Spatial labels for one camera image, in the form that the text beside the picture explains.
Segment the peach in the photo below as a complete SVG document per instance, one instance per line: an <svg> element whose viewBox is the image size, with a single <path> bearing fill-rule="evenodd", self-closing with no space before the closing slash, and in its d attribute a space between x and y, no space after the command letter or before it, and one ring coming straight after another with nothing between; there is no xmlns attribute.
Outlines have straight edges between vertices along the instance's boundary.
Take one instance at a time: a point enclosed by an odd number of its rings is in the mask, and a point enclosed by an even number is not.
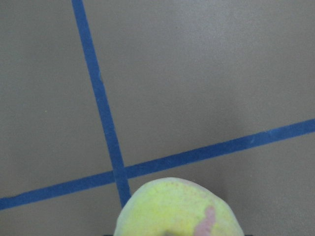
<svg viewBox="0 0 315 236"><path fill-rule="evenodd" d="M116 236L243 236L230 206L205 187L177 177L149 181L122 208Z"/></svg>

